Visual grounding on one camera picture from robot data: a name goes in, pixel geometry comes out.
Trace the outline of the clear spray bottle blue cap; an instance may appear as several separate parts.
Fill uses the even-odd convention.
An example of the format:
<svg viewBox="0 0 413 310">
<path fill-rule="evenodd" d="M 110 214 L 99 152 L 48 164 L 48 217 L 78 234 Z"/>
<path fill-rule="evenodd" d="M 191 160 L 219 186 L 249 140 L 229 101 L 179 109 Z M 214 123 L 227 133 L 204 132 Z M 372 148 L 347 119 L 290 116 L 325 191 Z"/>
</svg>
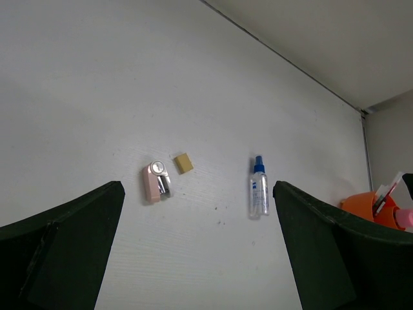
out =
<svg viewBox="0 0 413 310">
<path fill-rule="evenodd" d="M 253 173 L 250 176 L 250 207 L 249 217 L 258 219 L 261 216 L 268 216 L 269 197 L 268 197 L 268 180 L 265 172 L 263 157 L 257 155 L 253 166 Z"/>
</svg>

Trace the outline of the green ink pen refill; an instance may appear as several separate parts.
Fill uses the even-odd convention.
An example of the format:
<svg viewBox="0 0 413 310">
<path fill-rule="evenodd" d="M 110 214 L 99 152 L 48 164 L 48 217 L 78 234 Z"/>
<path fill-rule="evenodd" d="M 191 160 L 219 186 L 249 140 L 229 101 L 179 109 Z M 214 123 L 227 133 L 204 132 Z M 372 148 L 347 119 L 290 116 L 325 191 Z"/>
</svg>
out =
<svg viewBox="0 0 413 310">
<path fill-rule="evenodd" d="M 376 200 L 376 202 L 373 204 L 372 212 L 373 212 L 373 217 L 376 217 L 381 209 L 383 208 L 384 204 L 386 203 L 388 193 L 384 192 L 380 194 Z"/>
</svg>

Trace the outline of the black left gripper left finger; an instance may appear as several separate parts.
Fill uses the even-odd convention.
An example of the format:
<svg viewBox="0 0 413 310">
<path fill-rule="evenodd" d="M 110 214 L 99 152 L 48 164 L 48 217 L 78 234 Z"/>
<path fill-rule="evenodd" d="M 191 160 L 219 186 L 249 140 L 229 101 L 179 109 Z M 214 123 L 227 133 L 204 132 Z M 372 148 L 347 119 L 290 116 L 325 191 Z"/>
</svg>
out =
<svg viewBox="0 0 413 310">
<path fill-rule="evenodd" d="M 93 309 L 125 190 L 110 181 L 1 227 L 1 309 Z"/>
</svg>

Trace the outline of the red ink pen refill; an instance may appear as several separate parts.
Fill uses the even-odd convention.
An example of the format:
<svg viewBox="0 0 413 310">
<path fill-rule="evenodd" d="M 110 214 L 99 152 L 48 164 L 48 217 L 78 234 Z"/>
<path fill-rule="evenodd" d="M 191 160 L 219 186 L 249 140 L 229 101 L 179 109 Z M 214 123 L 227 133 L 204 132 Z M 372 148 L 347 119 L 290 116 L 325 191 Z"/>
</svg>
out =
<svg viewBox="0 0 413 310">
<path fill-rule="evenodd" d="M 394 191 L 394 189 L 398 186 L 398 184 L 399 184 L 399 182 L 401 181 L 403 175 L 404 175 L 403 172 L 398 172 L 398 173 L 396 174 L 395 178 L 390 182 L 389 185 L 381 185 L 381 186 L 379 187 L 379 189 L 376 191 L 376 194 L 375 194 L 376 200 L 377 200 L 378 196 L 379 196 L 380 194 L 384 193 L 384 192 L 387 192 L 387 193 L 388 193 L 388 196 L 387 196 L 387 200 L 388 200 L 388 197 L 392 194 L 392 192 Z"/>
</svg>

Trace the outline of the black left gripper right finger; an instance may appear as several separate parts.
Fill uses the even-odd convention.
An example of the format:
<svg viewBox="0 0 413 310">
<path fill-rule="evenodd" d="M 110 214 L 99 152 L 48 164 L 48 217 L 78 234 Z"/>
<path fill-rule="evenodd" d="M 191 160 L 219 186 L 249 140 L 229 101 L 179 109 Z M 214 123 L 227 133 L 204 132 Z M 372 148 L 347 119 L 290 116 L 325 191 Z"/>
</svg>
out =
<svg viewBox="0 0 413 310">
<path fill-rule="evenodd" d="M 412 233 L 286 181 L 276 182 L 273 197 L 303 309 L 412 309 Z"/>
</svg>

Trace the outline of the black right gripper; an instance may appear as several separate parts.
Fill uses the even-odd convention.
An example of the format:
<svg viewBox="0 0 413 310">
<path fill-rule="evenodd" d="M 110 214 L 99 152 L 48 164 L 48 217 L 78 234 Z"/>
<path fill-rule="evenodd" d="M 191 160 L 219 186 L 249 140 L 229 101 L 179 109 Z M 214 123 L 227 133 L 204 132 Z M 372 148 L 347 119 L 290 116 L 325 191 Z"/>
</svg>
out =
<svg viewBox="0 0 413 310">
<path fill-rule="evenodd" d="M 410 195 L 411 200 L 413 200 L 413 174 L 412 173 L 405 173 L 402 176 L 402 179 L 407 187 L 408 193 Z"/>
</svg>

